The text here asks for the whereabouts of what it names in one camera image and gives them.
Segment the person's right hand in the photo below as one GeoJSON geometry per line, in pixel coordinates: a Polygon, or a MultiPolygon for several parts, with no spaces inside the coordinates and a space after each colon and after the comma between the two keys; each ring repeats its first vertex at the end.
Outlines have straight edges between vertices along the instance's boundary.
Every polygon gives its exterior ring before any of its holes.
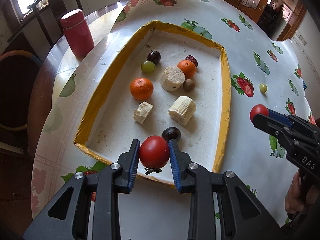
{"type": "Polygon", "coordinates": [[[306,200],[300,196],[302,192],[302,182],[299,171],[292,178],[292,184],[285,196],[285,210],[290,214],[303,211],[308,205],[314,205],[319,198],[319,189],[312,186],[308,191],[306,200]]]}

